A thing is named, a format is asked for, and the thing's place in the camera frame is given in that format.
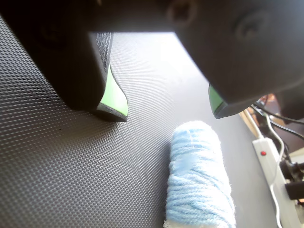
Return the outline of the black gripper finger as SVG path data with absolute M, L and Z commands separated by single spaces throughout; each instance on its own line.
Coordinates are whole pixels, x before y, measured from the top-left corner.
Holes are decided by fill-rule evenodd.
M 128 101 L 109 63 L 113 36 L 86 23 L 100 6 L 99 0 L 3 0 L 0 14 L 68 107 L 126 122 Z
M 304 81 L 301 0 L 170 0 L 166 13 L 192 60 L 216 91 L 216 118 Z

